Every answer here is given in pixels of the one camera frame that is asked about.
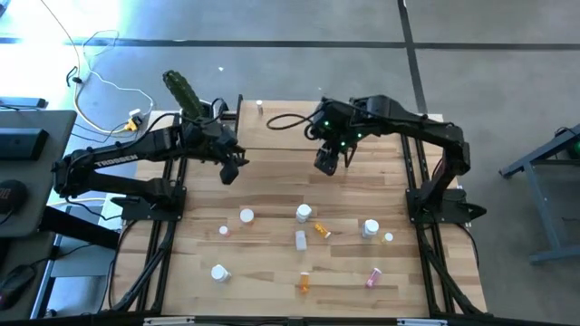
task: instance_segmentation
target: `gray floor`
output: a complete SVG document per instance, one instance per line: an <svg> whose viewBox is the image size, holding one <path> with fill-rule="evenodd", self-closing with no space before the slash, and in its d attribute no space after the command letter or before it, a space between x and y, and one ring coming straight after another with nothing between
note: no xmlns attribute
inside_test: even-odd
<svg viewBox="0 0 580 326"><path fill-rule="evenodd" d="M112 28L134 39L403 41L396 0L46 2L73 36ZM580 3L574 0L406 4L415 42L580 42ZM0 75L2 93L40 96L52 109L70 109L72 93L64 75L76 64L73 48L58 45L62 31L41 4L18 0L11 6L0 18L0 35L30 42L0 45L0 60L10 62ZM30 24L32 19L37 23ZM578 54L417 51L429 112L460 125L471 143L472 170L461 183L469 201L488 209L473 223L473 234L488 308L497 316L580 323L580 259L528 263L530 254L547 248L537 211L523 176L507 181L497 173L553 137L558 127L580 122ZM95 69L120 86L142 88L157 100L159 110L177 107L161 81L167 69L187 76L203 98L221 96L230 107L240 92L254 99L311 101L323 94L346 100L385 93L417 110L404 49L118 46L99 57ZM145 109L148 103L138 94L90 80L81 106L111 128L129 110ZM73 139L69 150L87 145ZM133 171L117 168L112 173Z"/></svg>

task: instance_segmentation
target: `table leg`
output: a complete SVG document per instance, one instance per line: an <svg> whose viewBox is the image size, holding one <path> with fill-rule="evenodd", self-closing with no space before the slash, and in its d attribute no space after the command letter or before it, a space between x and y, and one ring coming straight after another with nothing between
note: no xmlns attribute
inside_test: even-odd
<svg viewBox="0 0 580 326"><path fill-rule="evenodd" d="M58 209L44 209L41 231L52 231L59 235L70 236L105 248L116 249L119 234L108 228L94 225Z"/></svg>

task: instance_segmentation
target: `white cap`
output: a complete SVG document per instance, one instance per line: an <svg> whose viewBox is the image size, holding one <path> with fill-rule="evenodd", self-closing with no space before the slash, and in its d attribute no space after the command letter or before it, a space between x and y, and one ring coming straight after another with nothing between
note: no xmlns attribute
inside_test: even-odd
<svg viewBox="0 0 580 326"><path fill-rule="evenodd" d="M242 211L239 212L239 219L244 223L250 223L254 219L254 212L249 208L242 209Z"/></svg>
<svg viewBox="0 0 580 326"><path fill-rule="evenodd" d="M227 271L224 266L217 264L211 268L211 277L216 281L222 281L227 278Z"/></svg>
<svg viewBox="0 0 580 326"><path fill-rule="evenodd" d="M298 210L296 211L296 213L298 213L301 216L310 216L310 214L312 214L312 208L310 208L309 205L307 204L302 204L298 207Z"/></svg>
<svg viewBox="0 0 580 326"><path fill-rule="evenodd" d="M376 234L379 232L379 223L375 220L366 220L364 221L364 229L368 233Z"/></svg>
<svg viewBox="0 0 580 326"><path fill-rule="evenodd" d="M222 226L220 226L220 227L219 227L219 233L220 233L221 235L227 235L227 232L228 232L228 231L229 231L229 230L227 229L227 226L225 226L225 225L222 225Z"/></svg>

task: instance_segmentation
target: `wooden table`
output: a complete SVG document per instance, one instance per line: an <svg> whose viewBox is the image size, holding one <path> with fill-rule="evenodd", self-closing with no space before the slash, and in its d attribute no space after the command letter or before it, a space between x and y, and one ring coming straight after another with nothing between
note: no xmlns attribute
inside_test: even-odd
<svg viewBox="0 0 580 326"><path fill-rule="evenodd" d="M401 138L369 137L359 144L352 165L328 177L314 167L319 144L305 139L305 125L285 131L266 128L282 112L308 115L315 102L265 101L259 116L254 101L244 101L238 136L250 163L240 169L231 186L220 183L220 166L188 163L188 200L179 223L167 280L163 314L240 316L425 317L428 309L414 227L408 222ZM171 119L162 122L170 124ZM291 122L279 121L280 124ZM430 169L441 150L425 144ZM160 177L163 163L141 161L137 177ZM295 220L300 205L314 212L307 223ZM244 226L239 211L251 208L256 222ZM361 237L366 219L376 219L379 236ZM333 234L323 239L314 223ZM227 225L231 236L219 235ZM151 223L139 222L128 233L114 275L115 301L140 273ZM295 231L305 230L306 252L295 249ZM450 274L481 310L486 305L469 238L454 225L441 233ZM215 283L210 269L224 265L228 283ZM382 270L378 285L364 288L372 268ZM301 272L310 273L310 292L297 288ZM151 302L156 275L151 282ZM440 307L440 280L433 282Z"/></svg>

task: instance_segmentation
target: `table surface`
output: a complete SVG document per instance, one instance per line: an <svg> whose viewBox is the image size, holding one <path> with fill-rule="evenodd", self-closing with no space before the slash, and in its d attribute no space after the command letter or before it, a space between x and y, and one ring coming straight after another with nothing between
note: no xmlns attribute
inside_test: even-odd
<svg viewBox="0 0 580 326"><path fill-rule="evenodd" d="M73 110L0 111L0 128L42 128L48 139L36 161L0 160L0 181L16 179L28 188L28 199L20 211L0 226L0 237L17 237L35 232L53 187L51 168L61 159L73 130Z"/></svg>
<svg viewBox="0 0 580 326"><path fill-rule="evenodd" d="M328 177L313 165L318 145L304 138L304 125L285 131L265 127L266 120L276 114L307 115L315 105L265 101L264 115L259 116L255 102L244 101L238 136L250 163L240 169L231 186L220 183L220 166L193 160L188 163L188 199L173 245L164 314L428 315L417 238L407 220L403 195L407 179L400 136L364 139L352 165L345 169L340 161L335 175ZM170 119L164 122L169 125ZM425 151L433 169L441 150L425 144ZM163 163L141 161L137 178L160 177L162 170ZM314 212L301 225L295 220L295 210L303 203ZM253 225L245 226L239 221L243 208L254 210ZM381 235L391 232L394 240L381 244L378 236L363 239L361 225L369 218L379 222ZM333 234L323 239L314 230L316 222ZM219 235L221 225L230 228L229 238ZM114 276L115 301L129 289L143 267L150 228L151 222L139 222L122 245ZM306 232L305 252L295 249L297 230ZM469 238L454 225L442 225L441 234L449 273L472 302L485 311ZM224 265L232 273L228 283L212 281L209 271L215 264ZM383 275L374 288L366 289L364 283L374 267L381 269ZM301 272L310 273L307 294L300 293L297 287ZM154 293L156 277L152 279L149 298ZM436 276L434 283L442 307Z"/></svg>

